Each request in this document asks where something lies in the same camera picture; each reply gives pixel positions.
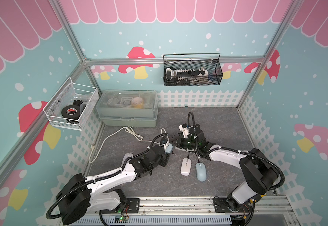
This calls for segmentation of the lilac wireless mouse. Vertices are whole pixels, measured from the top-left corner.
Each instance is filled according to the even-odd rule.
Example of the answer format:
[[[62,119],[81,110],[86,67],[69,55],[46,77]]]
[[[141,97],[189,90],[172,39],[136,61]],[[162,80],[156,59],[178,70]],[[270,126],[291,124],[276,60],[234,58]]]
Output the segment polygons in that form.
[[[126,153],[123,157],[123,160],[122,160],[122,165],[124,165],[125,161],[127,158],[133,158],[133,154],[132,153]]]

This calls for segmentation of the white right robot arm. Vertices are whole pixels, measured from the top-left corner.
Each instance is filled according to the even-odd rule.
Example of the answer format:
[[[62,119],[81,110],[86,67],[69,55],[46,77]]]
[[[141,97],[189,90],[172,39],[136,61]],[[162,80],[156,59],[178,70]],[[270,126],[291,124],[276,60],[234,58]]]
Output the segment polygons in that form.
[[[198,159],[217,161],[242,170],[245,182],[237,186],[226,199],[227,208],[238,212],[245,203],[261,200],[268,191],[281,187],[285,182],[282,170],[256,148],[240,151],[206,140],[200,125],[179,126],[181,135],[175,141],[178,150],[195,153]]]

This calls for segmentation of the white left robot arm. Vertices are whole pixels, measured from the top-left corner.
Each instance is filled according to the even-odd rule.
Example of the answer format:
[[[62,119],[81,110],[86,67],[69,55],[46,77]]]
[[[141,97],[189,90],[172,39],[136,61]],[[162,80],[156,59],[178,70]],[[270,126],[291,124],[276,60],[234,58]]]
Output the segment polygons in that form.
[[[171,144],[153,146],[138,155],[127,153],[117,169],[88,177],[74,175],[56,196],[46,218],[60,218],[64,225],[70,225],[90,211],[123,211],[128,200],[117,187],[151,175],[157,166],[165,167],[172,149]]]

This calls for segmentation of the light blue wireless mouse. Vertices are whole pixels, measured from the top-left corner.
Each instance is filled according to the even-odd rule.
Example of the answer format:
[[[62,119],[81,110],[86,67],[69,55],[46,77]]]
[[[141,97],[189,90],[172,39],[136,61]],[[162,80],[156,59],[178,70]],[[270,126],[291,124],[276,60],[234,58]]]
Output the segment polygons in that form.
[[[165,153],[166,154],[171,154],[172,153],[173,146],[170,142],[165,144],[164,148],[165,148]]]

